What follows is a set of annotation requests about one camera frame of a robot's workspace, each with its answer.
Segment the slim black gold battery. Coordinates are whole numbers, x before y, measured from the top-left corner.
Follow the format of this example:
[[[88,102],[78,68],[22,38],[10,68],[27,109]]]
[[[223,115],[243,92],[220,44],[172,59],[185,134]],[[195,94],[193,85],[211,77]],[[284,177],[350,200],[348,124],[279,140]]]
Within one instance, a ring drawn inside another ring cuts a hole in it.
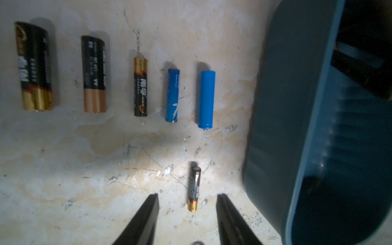
[[[191,168],[189,176],[187,208],[190,212],[196,212],[200,192],[201,168],[194,166]]]

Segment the black gold battery row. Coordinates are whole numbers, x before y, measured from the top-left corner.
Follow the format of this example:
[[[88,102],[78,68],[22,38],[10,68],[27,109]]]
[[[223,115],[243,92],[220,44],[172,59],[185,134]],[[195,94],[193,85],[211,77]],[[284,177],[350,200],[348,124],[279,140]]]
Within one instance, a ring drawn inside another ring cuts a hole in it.
[[[134,115],[147,117],[148,60],[142,56],[134,58]]]

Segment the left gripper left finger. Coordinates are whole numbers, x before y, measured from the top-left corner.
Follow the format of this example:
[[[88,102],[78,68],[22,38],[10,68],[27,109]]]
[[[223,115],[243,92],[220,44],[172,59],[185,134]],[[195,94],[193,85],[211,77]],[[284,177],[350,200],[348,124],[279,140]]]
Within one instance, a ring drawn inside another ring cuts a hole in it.
[[[151,194],[113,245],[153,245],[158,214],[158,194]]]

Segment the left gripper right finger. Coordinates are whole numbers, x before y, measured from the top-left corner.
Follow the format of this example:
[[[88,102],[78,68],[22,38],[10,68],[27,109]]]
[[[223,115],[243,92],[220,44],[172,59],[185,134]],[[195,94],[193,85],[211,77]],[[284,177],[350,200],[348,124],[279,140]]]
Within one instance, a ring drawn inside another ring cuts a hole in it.
[[[217,223],[221,245],[262,245],[226,194],[218,194]]]

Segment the black battery copper end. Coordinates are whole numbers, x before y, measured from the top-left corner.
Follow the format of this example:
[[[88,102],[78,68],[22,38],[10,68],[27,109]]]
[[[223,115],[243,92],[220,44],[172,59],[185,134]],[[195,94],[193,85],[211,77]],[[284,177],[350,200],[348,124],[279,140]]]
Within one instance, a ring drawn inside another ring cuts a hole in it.
[[[96,37],[81,36],[84,111],[105,113],[106,105],[106,49]]]

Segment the teal plastic storage box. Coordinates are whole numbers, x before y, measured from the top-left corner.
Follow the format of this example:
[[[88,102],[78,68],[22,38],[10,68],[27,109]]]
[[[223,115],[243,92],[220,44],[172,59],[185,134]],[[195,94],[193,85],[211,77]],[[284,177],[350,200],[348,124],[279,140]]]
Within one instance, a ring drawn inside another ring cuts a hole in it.
[[[282,1],[246,193],[285,245],[363,245],[392,209],[391,1]]]

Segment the blue battery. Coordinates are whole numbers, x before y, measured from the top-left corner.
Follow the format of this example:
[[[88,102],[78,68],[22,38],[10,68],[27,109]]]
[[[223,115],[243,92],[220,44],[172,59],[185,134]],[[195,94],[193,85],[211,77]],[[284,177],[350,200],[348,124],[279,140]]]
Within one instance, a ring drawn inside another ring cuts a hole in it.
[[[203,130],[213,125],[215,75],[211,70],[201,72],[198,127]]]
[[[178,69],[168,69],[168,89],[165,120],[170,123],[177,122],[180,81],[179,79],[180,71]]]

